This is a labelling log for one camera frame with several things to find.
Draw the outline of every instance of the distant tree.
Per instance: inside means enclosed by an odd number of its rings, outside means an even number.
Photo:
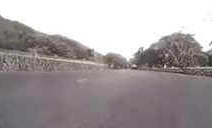
[[[148,48],[142,52],[139,58],[135,59],[137,60],[138,66],[148,64],[149,67],[163,67],[170,62],[171,57],[165,49]]]
[[[108,64],[109,67],[114,66],[114,68],[124,68],[127,66],[128,61],[120,54],[108,53],[105,56],[105,63]]]
[[[143,52],[143,47],[140,47],[139,50],[134,54],[134,57],[138,58]]]
[[[135,57],[134,57],[134,58],[130,58],[130,59],[129,59],[129,63],[130,63],[130,64],[138,65],[137,61],[138,61],[138,59],[137,59],[137,58],[135,58]]]
[[[211,49],[207,51],[208,59],[209,59],[209,66],[212,66],[212,41],[209,43]]]

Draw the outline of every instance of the tree canopy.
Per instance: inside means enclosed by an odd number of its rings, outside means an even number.
[[[207,60],[194,35],[181,32],[162,37],[142,52],[139,49],[134,58],[138,65],[179,67],[201,66]]]
[[[105,63],[108,64],[109,67],[114,66],[114,68],[125,68],[128,61],[122,55],[110,52],[105,56]]]

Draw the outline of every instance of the road marking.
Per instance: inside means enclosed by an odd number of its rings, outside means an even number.
[[[76,82],[81,83],[81,82],[86,81],[87,79],[88,79],[88,78],[79,79],[79,80],[76,80]]]

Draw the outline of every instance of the vegetation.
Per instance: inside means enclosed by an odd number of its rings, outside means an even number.
[[[209,57],[208,52],[202,51],[194,35],[178,32],[162,37],[145,50],[139,48],[131,61],[139,66],[183,68],[211,66]]]
[[[125,57],[111,52],[106,54],[105,63],[111,68],[127,68],[128,65],[128,61]]]
[[[93,60],[90,48],[61,35],[48,35],[0,15],[0,49]]]
[[[207,53],[208,53],[208,59],[209,59],[209,66],[212,66],[212,41],[209,43],[209,46],[211,47],[211,49],[207,51]]]

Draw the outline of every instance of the retaining wall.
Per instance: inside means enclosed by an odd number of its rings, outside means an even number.
[[[104,64],[88,61],[34,57],[27,54],[0,52],[0,72],[103,70]]]

